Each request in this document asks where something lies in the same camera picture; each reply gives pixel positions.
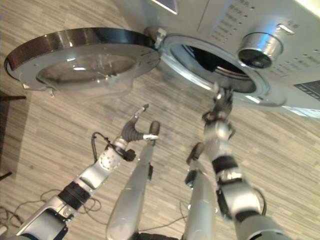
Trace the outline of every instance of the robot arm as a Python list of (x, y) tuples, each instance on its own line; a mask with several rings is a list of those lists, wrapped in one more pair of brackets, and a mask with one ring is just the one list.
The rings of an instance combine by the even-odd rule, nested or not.
[(212, 162), (222, 216), (232, 220), (238, 240), (289, 240), (282, 228), (261, 214), (259, 199), (235, 161), (229, 143), (234, 134), (227, 118), (232, 109), (232, 91), (221, 89), (215, 106), (205, 113), (205, 151)]
[(122, 159), (133, 161), (135, 152), (126, 150), (131, 141), (155, 140), (154, 134), (143, 134), (135, 129), (141, 113), (148, 108), (142, 106), (125, 124), (120, 136), (108, 142), (96, 162), (86, 168), (58, 195), (52, 197), (18, 229), (17, 236), (37, 240), (62, 239), (68, 231), (66, 222), (72, 221), (78, 209), (106, 182), (109, 175), (119, 167)]

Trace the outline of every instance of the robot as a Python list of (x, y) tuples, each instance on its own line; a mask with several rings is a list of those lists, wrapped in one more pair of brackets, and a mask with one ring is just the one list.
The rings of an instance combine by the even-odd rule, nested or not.
[[(185, 184), (192, 188), (189, 214), (183, 240), (215, 239), (215, 196), (209, 176), (199, 162), (205, 152), (215, 172), (218, 189), (216, 197), (221, 214), (232, 220), (238, 240), (289, 240), (282, 228), (261, 212), (255, 189), (245, 178), (235, 161), (230, 138), (235, 129), (228, 120), (232, 111), (233, 92), (220, 88), (213, 98), (213, 110), (202, 116), (205, 142), (197, 143), (186, 163), (189, 171)], [(142, 106), (125, 124), (121, 134), (104, 152), (95, 157), (95, 163), (86, 168), (58, 195), (52, 197), (18, 229), (10, 240), (60, 240), (67, 231), (67, 222), (77, 215), (77, 210), (91, 198), (119, 167), (121, 161), (133, 161), (136, 154), (126, 150), (132, 141), (147, 140), (137, 165), (120, 193), (106, 227), (108, 240), (175, 240), (165, 235), (140, 233), (138, 225), (142, 213), (147, 180), (152, 178), (153, 150), (158, 139), (160, 123), (153, 121), (149, 133), (138, 132), (135, 124), (148, 108)]]

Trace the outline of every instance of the cable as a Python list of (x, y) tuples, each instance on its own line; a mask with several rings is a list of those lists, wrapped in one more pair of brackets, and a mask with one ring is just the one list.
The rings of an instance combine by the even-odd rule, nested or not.
[(180, 200), (180, 201), (179, 201), (179, 210), (180, 210), (180, 213), (181, 213), (181, 217), (179, 217), (179, 218), (177, 218), (176, 220), (173, 220), (172, 222), (169, 222), (169, 223), (167, 223), (167, 224), (165, 224), (165, 225), (155, 226), (155, 227), (143, 229), (143, 230), (140, 230), (140, 231), (141, 231), (141, 232), (145, 232), (145, 231), (149, 231), (149, 230), (153, 230), (153, 229), (161, 229), (161, 228), (169, 227), (170, 225), (172, 225), (172, 224), (180, 221), (181, 219), (183, 219), (184, 222), (186, 222), (186, 217), (187, 217), (187, 216), (184, 216), (183, 213), (182, 213), (181, 203), (182, 203), (182, 201)]
[(262, 208), (262, 212), (261, 212), (261, 215), (265, 216), (266, 213), (267, 213), (267, 201), (265, 199), (265, 196), (264, 194), (262, 193), (262, 191), (260, 191), (258, 188), (254, 187), (253, 188), (255, 191), (257, 191), (259, 193), (259, 195), (261, 196), (262, 198), (262, 201), (263, 201), (263, 208)]
[(145, 232), (145, 231), (149, 231), (149, 230), (153, 230), (153, 229), (161, 229), (161, 228), (165, 228), (165, 227), (168, 227), (172, 224), (174, 224), (175, 222), (178, 222), (179, 220), (185, 218), (185, 216), (182, 216), (182, 217), (179, 217), (178, 219), (168, 223), (168, 224), (165, 224), (165, 225), (161, 225), (161, 226), (155, 226), (155, 227), (151, 227), (151, 228), (147, 228), (147, 229), (143, 229), (141, 230), (141, 232)]
[[(8, 210), (7, 208), (5, 208), (5, 207), (3, 207), (3, 206), (0, 206), (0, 210), (3, 210), (4, 213), (5, 213), (5, 217), (0, 217), (0, 223), (3, 224), (3, 225), (5, 225), (4, 222), (7, 222), (7, 221), (8, 221), (8, 223), (9, 223), (11, 226), (13, 226), (13, 227), (15, 227), (15, 228), (20, 228), (20, 226), (23, 224), (24, 221), (23, 221), (22, 217), (19, 216), (18, 210), (19, 210), (23, 205), (26, 205), (26, 204), (31, 204), (31, 203), (46, 203), (47, 200), (44, 198), (44, 196), (45, 196), (46, 194), (48, 194), (48, 193), (50, 193), (50, 192), (54, 192), (54, 191), (56, 191), (56, 192), (61, 192), (60, 189), (51, 189), (51, 190), (49, 190), (49, 191), (46, 191), (46, 192), (44, 192), (44, 193), (42, 193), (42, 194), (40, 195), (40, 200), (23, 202), (23, 203), (19, 204), (19, 205), (15, 208), (14, 211)], [(94, 198), (94, 197), (90, 198), (89, 200), (93, 201), (92, 204), (91, 204), (91, 206), (88, 207), (88, 206), (86, 206), (86, 204), (84, 204), (84, 205), (83, 205), (84, 212), (78, 211), (78, 213), (80, 213), (80, 214), (87, 214), (87, 215), (88, 215), (92, 220), (94, 220), (95, 222), (97, 222), (97, 223), (99, 223), (99, 224), (102, 224), (102, 225), (107, 225), (107, 224), (105, 224), (104, 222), (101, 222), (101, 221), (95, 219), (95, 218), (90, 214), (90, 212), (97, 212), (97, 211), (99, 211), (99, 210), (102, 208), (101, 202), (100, 202), (98, 199)], [(16, 220), (18, 221), (18, 224), (15, 224), (15, 223), (13, 222), (14, 219), (16, 219)]]
[(103, 140), (105, 140), (108, 145), (110, 144), (110, 141), (107, 137), (105, 137), (104, 135), (102, 135), (100, 132), (95, 131), (94, 133), (92, 133), (91, 135), (91, 148), (92, 148), (92, 153), (93, 153), (93, 159), (94, 162), (98, 161), (98, 156), (97, 156), (97, 149), (96, 149), (96, 135), (99, 135), (103, 138)]
[(179, 201), (179, 210), (180, 210), (181, 216), (183, 217), (183, 221), (186, 223), (187, 221), (186, 221), (186, 217), (185, 217), (184, 214), (182, 213), (181, 203), (182, 203), (182, 201)]

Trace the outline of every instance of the wooden floor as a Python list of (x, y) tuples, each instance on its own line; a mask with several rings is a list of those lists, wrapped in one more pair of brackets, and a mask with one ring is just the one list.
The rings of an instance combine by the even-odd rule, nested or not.
[[(128, 28), (109, 0), (2, 0), (1, 64), (18, 45), (37, 36), (82, 27)], [(26, 94), (27, 100), (10, 103), (1, 158), (1, 174), (13, 176), (0, 183), (0, 204), (10, 210), (24, 201), (39, 199), (50, 189), (62, 189), (93, 162), (90, 137), (98, 131), (113, 139), (139, 106), (149, 110), (137, 127), (147, 131), (152, 120), (161, 122), (154, 152), (153, 179), (148, 184), (140, 229), (167, 224), (179, 217), (179, 201), (188, 202), (191, 190), (184, 185), (185, 159), (203, 139), (201, 114), (209, 110), (209, 97), (196, 90), (172, 88), (158, 70), (134, 81), (133, 90), (117, 99), (77, 104), (64, 96), (24, 92), (1, 67), (1, 91)], [(320, 120), (236, 107), (231, 114), (237, 133), (231, 143), (238, 163), (268, 203), (267, 215), (281, 224), (290, 237), (320, 239)], [(140, 152), (144, 143), (131, 145)], [(212, 175), (205, 156), (201, 161)], [(96, 195), (102, 209), (92, 215), (106, 223), (133, 163), (124, 163)], [(26, 219), (40, 203), (23, 206)], [(151, 230), (180, 238), (184, 221)], [(217, 240), (236, 239), (231, 222), (217, 214)], [(103, 240), (105, 226), (87, 215), (71, 224), (67, 240)]]

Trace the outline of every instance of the washing machine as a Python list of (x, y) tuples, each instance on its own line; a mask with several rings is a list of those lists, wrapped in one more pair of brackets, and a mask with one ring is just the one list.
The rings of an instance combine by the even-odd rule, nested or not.
[(320, 1), (115, 1), (131, 30), (49, 33), (14, 49), (8, 74), (30, 91), (126, 94), (158, 68), (201, 95), (232, 88), (234, 103), (320, 118)]

